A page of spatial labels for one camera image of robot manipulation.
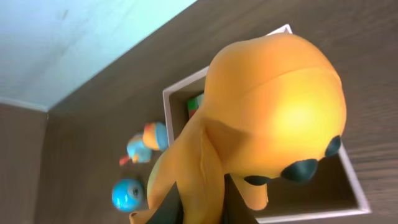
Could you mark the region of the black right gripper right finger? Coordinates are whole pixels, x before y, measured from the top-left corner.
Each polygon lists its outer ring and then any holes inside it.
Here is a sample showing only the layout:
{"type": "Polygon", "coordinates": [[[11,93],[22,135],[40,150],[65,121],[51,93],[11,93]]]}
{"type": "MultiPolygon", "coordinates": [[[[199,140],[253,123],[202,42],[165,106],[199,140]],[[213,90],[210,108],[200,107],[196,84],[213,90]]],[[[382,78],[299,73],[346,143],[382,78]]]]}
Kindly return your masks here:
{"type": "Polygon", "coordinates": [[[229,174],[224,176],[224,183],[221,224],[258,224],[229,174]]]}

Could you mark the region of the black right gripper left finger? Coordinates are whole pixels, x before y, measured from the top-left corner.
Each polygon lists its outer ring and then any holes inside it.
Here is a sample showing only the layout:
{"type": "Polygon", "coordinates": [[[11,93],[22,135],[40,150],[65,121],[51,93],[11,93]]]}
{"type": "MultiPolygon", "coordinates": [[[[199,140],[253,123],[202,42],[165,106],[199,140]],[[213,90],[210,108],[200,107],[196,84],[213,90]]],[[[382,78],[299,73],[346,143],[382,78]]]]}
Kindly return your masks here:
{"type": "Polygon", "coordinates": [[[182,224],[183,205],[177,184],[174,183],[168,194],[149,219],[147,224],[182,224]]]}

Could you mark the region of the Rubik's cube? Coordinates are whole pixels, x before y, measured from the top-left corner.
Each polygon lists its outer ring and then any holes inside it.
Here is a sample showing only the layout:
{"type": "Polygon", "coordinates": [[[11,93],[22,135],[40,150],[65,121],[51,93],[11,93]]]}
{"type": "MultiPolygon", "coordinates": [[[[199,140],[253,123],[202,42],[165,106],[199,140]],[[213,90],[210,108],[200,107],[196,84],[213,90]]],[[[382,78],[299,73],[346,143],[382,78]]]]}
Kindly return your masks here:
{"type": "Polygon", "coordinates": [[[191,118],[195,114],[195,112],[199,109],[203,99],[204,99],[204,93],[201,93],[187,100],[187,110],[189,118],[191,118]]]}

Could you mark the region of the yellow dog toy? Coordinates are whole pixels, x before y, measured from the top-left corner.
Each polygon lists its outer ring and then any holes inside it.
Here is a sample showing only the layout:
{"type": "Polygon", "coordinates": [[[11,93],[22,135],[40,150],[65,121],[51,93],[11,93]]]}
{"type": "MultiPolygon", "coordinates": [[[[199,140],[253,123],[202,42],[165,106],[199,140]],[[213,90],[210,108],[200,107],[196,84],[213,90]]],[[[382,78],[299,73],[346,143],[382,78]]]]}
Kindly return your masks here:
{"type": "Polygon", "coordinates": [[[147,223],[176,183],[183,223],[221,223],[224,176],[246,206],[262,210],[276,178],[306,182],[341,147],[346,103],[341,80],[311,42],[272,34],[222,49],[206,74],[204,99],[150,175],[147,223]]]}

